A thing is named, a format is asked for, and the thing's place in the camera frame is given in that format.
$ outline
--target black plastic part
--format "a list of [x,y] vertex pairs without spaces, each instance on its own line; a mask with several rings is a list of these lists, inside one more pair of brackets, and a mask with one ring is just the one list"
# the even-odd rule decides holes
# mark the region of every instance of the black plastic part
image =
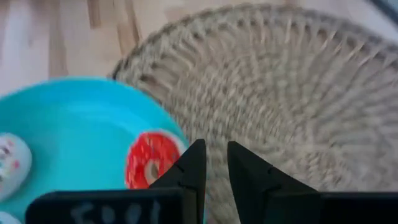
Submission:
[[228,166],[242,224],[352,224],[397,220],[398,193],[395,192],[317,192],[236,142],[228,144]]
[[228,168],[242,224],[264,223],[272,194],[316,192],[236,142],[228,143]]
[[[194,192],[181,188],[52,192],[29,205],[25,223],[146,224],[156,219],[158,224],[185,224],[184,212],[192,213],[186,207],[190,208],[195,196]],[[136,222],[129,221],[128,217],[135,218]]]
[[25,223],[202,224],[205,185],[206,144],[201,139],[150,189],[50,192],[29,205]]
[[206,189],[206,143],[203,139],[196,140],[181,158],[150,188],[182,187],[195,191],[197,200],[197,220],[190,223],[203,223]]

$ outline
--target strawberry donut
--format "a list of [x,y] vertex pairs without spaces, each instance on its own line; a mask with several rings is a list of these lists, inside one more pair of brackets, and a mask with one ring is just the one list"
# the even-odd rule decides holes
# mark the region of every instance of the strawberry donut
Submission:
[[147,189],[173,166],[185,150],[183,142],[167,131],[140,134],[127,156],[127,188]]

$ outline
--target toy donut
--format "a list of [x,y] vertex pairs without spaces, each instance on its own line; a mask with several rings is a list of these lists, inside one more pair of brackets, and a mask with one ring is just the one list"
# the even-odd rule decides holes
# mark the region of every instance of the toy donut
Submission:
[[0,212],[0,223],[4,224],[21,224],[16,218],[6,212]]
[[184,150],[183,142],[166,131],[141,134],[127,156],[127,188],[147,189],[173,166]]
[[32,154],[19,137],[0,134],[0,202],[14,194],[26,179]]

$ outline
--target red icing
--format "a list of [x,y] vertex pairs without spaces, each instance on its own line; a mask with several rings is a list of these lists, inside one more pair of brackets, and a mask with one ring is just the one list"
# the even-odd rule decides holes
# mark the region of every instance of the red icing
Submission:
[[144,133],[130,147],[125,181],[129,189],[146,189],[145,166],[151,160],[159,165],[161,177],[180,157],[176,142],[162,133]]
[[10,146],[10,147],[12,147],[12,146],[14,146],[14,143],[11,141],[11,140],[7,140],[7,144],[8,144],[8,146]]
[[14,169],[18,169],[19,168],[19,161],[15,161],[14,162]]

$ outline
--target round woven mat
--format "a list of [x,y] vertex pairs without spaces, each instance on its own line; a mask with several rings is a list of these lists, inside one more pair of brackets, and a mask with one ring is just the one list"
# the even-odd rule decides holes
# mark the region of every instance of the round woven mat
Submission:
[[265,4],[169,24],[109,74],[208,147],[208,223],[239,223],[226,143],[318,190],[398,189],[398,48],[348,21]]

